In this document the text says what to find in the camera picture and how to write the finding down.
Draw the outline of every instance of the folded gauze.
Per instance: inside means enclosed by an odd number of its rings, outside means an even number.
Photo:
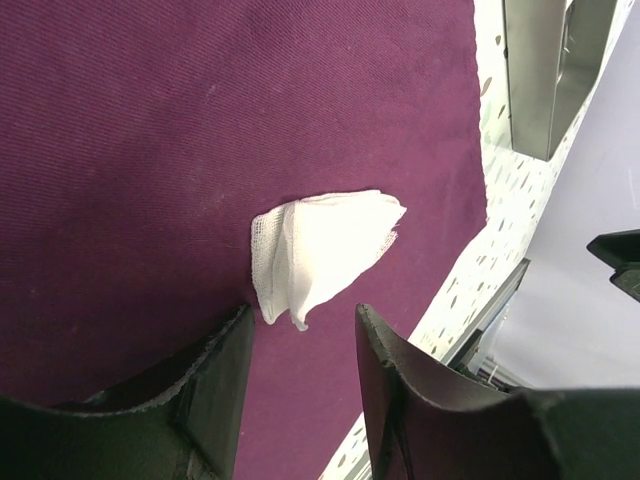
[[[406,208],[379,190],[304,198],[251,224],[251,274],[265,321],[305,317],[371,268],[397,237]]]

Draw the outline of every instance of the white countertop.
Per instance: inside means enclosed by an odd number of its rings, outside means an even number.
[[[605,67],[634,3],[635,0],[618,1]],[[475,5],[488,221],[460,255],[410,337],[412,343],[438,359],[463,335],[468,323],[524,257],[593,96],[592,92],[550,162],[512,151],[503,0],[475,0]],[[370,478],[366,450],[364,419],[360,415],[320,479]]]

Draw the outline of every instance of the purple cloth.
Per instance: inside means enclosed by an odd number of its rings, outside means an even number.
[[[83,400],[255,293],[250,222],[408,207],[308,317],[259,325],[236,478],[313,479],[361,409],[353,309],[408,334],[485,221],[472,0],[0,6],[0,392]]]

